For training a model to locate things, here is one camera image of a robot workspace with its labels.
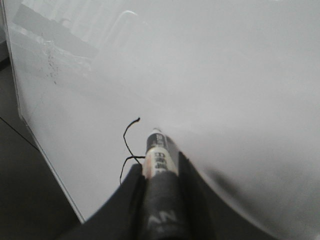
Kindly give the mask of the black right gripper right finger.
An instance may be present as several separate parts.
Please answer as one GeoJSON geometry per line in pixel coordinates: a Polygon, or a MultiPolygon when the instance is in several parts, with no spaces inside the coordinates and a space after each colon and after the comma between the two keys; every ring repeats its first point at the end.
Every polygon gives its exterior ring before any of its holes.
{"type": "Polygon", "coordinates": [[[192,240],[274,239],[227,205],[181,151],[178,172],[192,240]]]}

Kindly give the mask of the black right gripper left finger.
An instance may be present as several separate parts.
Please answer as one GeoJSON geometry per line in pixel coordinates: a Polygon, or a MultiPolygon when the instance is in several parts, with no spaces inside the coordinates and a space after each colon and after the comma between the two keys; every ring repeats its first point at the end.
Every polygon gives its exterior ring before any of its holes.
{"type": "Polygon", "coordinates": [[[75,233],[76,240],[136,240],[145,178],[142,167],[132,165],[112,197],[75,233]]]}

